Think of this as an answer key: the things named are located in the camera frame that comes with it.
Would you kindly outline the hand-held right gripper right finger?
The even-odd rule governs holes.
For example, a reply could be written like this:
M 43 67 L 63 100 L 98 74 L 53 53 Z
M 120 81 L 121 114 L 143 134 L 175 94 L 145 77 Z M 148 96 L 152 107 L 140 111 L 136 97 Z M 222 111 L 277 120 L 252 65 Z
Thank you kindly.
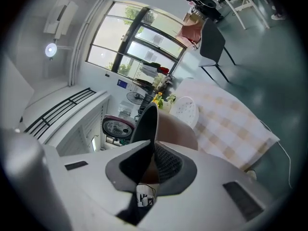
M 195 164 L 196 175 L 179 194 L 162 196 L 138 224 L 146 231 L 249 231 L 274 200 L 249 175 L 222 158 L 183 146 L 158 142 Z

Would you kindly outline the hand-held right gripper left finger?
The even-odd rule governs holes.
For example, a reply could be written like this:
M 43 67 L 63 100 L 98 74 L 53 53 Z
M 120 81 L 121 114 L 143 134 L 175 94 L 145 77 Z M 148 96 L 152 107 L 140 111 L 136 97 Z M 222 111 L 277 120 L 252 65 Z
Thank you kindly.
M 149 152 L 150 141 L 117 149 L 57 157 L 57 190 L 72 231 L 156 231 L 156 213 L 143 216 L 137 206 L 137 184 L 113 159 Z

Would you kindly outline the white steamer tray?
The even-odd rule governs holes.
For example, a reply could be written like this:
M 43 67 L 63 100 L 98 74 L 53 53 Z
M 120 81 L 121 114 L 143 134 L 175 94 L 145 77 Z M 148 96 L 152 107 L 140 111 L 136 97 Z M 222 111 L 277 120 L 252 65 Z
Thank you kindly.
M 199 109 L 191 97 L 179 98 L 171 107 L 169 113 L 181 120 L 192 129 L 195 128 L 199 119 Z

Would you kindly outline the dark purple rice cooker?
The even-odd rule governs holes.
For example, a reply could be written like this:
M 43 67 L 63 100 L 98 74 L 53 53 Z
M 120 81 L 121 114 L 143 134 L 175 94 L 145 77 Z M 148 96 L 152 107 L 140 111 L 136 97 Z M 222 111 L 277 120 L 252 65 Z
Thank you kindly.
M 134 129 L 133 123 L 114 115 L 105 115 L 102 120 L 103 133 L 118 141 L 120 145 L 129 144 Z

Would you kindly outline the checkered tablecloth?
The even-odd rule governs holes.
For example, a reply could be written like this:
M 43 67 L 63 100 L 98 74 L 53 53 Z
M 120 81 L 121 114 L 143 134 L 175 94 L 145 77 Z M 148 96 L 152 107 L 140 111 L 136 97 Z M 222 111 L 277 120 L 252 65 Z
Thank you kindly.
M 186 78 L 175 95 L 192 98 L 199 109 L 198 149 L 243 171 L 279 141 L 239 99 L 214 84 Z

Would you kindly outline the black metal railing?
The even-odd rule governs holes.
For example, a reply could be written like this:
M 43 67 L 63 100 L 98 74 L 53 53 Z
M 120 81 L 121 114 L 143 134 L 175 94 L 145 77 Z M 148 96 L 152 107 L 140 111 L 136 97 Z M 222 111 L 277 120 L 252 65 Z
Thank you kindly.
M 42 135 L 53 125 L 58 119 L 64 116 L 67 112 L 79 105 L 89 97 L 96 94 L 91 88 L 86 88 L 74 95 L 62 100 L 51 109 L 39 116 L 24 132 L 32 135 L 36 139 Z

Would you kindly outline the black standing fan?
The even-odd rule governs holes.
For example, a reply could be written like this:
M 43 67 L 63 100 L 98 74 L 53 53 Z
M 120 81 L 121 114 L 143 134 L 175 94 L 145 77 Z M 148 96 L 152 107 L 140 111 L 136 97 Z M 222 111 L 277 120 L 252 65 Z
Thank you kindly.
M 141 105 L 145 97 L 137 92 L 129 92 L 127 93 L 127 99 L 135 105 Z

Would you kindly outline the sunflower bouquet in white vase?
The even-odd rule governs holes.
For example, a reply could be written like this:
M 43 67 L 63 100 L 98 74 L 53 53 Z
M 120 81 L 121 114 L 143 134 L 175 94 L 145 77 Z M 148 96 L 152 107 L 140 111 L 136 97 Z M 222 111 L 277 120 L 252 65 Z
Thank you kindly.
M 152 102 L 155 103 L 159 109 L 164 109 L 164 102 L 165 102 L 165 101 L 164 101 L 162 95 L 163 95 L 163 94 L 162 94 L 161 92 L 158 92 L 158 93 L 154 96 L 154 98 L 153 98 L 153 100 L 152 100 Z

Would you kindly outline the clothes rack with garments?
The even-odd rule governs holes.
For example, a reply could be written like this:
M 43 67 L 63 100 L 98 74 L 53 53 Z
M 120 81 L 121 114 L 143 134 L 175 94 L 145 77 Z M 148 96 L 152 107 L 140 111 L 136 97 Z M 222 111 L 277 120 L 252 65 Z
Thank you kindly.
M 146 93 L 164 92 L 173 85 L 170 70 L 158 63 L 141 61 L 133 78 L 133 83 Z

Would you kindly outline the round ceiling light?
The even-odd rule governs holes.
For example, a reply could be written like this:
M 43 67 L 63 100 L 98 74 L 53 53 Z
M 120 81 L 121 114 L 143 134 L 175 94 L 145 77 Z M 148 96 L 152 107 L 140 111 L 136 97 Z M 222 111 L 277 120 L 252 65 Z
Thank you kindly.
M 45 49 L 45 55 L 52 58 L 57 52 L 57 46 L 55 43 L 49 43 Z

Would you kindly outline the grey padded chair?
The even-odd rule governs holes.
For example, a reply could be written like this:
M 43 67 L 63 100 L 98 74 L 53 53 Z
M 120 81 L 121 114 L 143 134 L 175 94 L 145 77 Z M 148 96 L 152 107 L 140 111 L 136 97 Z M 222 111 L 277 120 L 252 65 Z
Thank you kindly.
M 222 52 L 225 51 L 230 58 L 233 65 L 236 65 L 235 61 L 231 57 L 230 53 L 225 47 L 226 40 L 223 37 L 220 30 L 217 28 L 216 24 L 209 18 L 205 19 L 203 27 L 201 29 L 201 41 L 200 41 L 200 55 L 203 58 L 209 59 L 210 62 L 206 64 L 201 64 L 199 67 L 206 72 L 206 74 L 212 79 L 212 76 L 205 69 L 206 67 L 215 67 L 224 79 L 229 83 L 230 81 L 220 69 L 219 60 L 221 58 Z

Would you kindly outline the pink cloth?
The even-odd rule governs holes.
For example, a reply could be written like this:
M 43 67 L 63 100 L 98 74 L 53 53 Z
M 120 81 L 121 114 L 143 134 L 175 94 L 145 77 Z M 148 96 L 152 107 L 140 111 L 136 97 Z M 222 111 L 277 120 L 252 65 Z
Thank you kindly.
M 186 47 L 197 44 L 201 39 L 201 29 L 203 24 L 204 20 L 198 15 L 187 13 L 184 18 L 184 25 L 176 35 L 176 40 Z

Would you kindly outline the white ceiling air conditioner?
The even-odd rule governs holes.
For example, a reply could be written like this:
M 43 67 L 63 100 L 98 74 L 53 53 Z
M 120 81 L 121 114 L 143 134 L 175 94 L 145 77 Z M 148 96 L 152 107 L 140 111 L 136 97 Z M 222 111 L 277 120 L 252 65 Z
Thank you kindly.
M 43 32 L 52 34 L 55 40 L 66 35 L 77 10 L 78 6 L 73 1 L 57 0 L 47 17 Z

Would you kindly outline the large glass window wall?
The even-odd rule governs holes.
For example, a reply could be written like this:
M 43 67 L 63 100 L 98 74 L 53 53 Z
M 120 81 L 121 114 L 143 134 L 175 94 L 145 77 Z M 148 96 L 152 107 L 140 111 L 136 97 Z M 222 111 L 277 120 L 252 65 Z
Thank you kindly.
M 114 2 L 91 40 L 87 62 L 129 79 L 161 80 L 163 74 L 141 64 L 156 63 L 171 74 L 187 50 L 181 28 L 182 23 L 162 12 Z

